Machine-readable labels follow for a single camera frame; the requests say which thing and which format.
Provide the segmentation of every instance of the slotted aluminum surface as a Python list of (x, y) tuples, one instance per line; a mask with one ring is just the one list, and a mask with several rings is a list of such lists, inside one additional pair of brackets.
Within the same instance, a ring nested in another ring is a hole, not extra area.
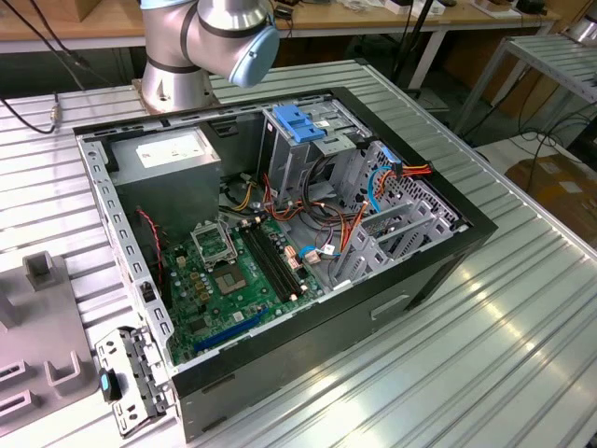
[[(276, 69), (251, 90), (214, 78), (223, 103), (329, 86), (350, 88), (499, 230), (426, 304), (194, 446), (583, 446), (597, 428), (595, 253), (366, 66)], [(0, 108), (0, 266), (42, 249), (64, 255), (93, 346), (136, 319), (70, 128), (144, 111), (128, 87), (61, 101), (64, 125), (52, 136), (27, 131)], [(31, 122), (48, 122), (49, 96), (13, 104)], [(121, 441), (99, 392), (0, 444), (97, 441), (183, 444), (172, 414)]]
[(589, 103), (597, 101), (597, 49), (563, 35), (508, 37), (506, 49)]

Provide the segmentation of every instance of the wooden tabletop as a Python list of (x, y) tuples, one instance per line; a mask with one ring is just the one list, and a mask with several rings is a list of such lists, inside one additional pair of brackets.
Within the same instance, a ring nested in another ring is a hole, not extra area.
[[(428, 17), (427, 25), (439, 24), (485, 24), (485, 23), (518, 23), (535, 21), (556, 21), (560, 17), (552, 12), (547, 16), (524, 15), (516, 19), (494, 19), (467, 3), (459, 0), (456, 7), (446, 8), (441, 16)], [(293, 22), (295, 30), (315, 30), (330, 28), (377, 28), (403, 26), (406, 15), (396, 15), (385, 8), (374, 7), (365, 12), (354, 12), (340, 4), (307, 5), (294, 7)], [(27, 19), (45, 33), (37, 17)], [(64, 39), (81, 39), (94, 37), (130, 37), (144, 34), (141, 10), (135, 0), (103, 0), (81, 23), (67, 21), (49, 21), (55, 33)], [(278, 21), (278, 28), (288, 29), (288, 23)], [(35, 35), (23, 25), (6, 7), (0, 4), (0, 41), (34, 40)]]

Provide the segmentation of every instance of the workbench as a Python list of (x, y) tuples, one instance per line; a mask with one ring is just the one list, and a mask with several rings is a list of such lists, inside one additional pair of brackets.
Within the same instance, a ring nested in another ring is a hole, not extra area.
[[(582, 447), (597, 428), (597, 254), (368, 65), (271, 70), (250, 90), (213, 77), (222, 103), (349, 88), (498, 226), (433, 297), (206, 433), (194, 446)], [(135, 89), (61, 95), (63, 125), (32, 133), (0, 108), (0, 266), (63, 255), (90, 346), (136, 325), (71, 128), (143, 116)], [(51, 96), (11, 102), (37, 125)], [(180, 446), (170, 410), (126, 442)], [(120, 446), (100, 391), (3, 446)]]
[[(461, 0), (456, 7), (446, 8), (441, 16), (427, 17), (422, 32), (432, 33), (419, 65), (410, 81), (410, 89), (419, 89), (435, 59), (437, 51), (449, 31), (538, 28), (538, 35), (546, 35), (560, 18), (547, 15), (495, 19)], [(29, 17), (32, 24), (43, 30), (37, 17)], [(411, 31), (416, 17), (410, 20)], [(116, 47), (144, 47), (145, 37), (141, 10), (135, 0), (103, 0), (81, 23), (50, 21), (54, 31), (70, 49), (112, 49)], [(383, 7), (366, 12), (354, 12), (341, 4), (294, 7), (292, 33), (290, 22), (278, 20), (280, 36), (316, 37), (329, 35), (378, 35), (402, 33), (407, 15), (396, 15)], [(0, 53), (46, 51), (47, 48), (19, 20), (0, 6)]]

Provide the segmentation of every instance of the open computer tower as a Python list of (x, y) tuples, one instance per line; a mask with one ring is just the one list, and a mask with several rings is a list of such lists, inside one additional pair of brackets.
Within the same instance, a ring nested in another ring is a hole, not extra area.
[(495, 225), (345, 89), (76, 129), (139, 328), (97, 345), (123, 437), (187, 441), (428, 299)]

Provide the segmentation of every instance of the expansion slot bracket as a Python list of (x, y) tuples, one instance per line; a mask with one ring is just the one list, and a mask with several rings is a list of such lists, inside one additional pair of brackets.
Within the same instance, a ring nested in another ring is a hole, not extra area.
[(158, 347), (147, 327), (120, 328), (96, 345), (104, 399), (123, 438), (162, 417), (175, 404)]

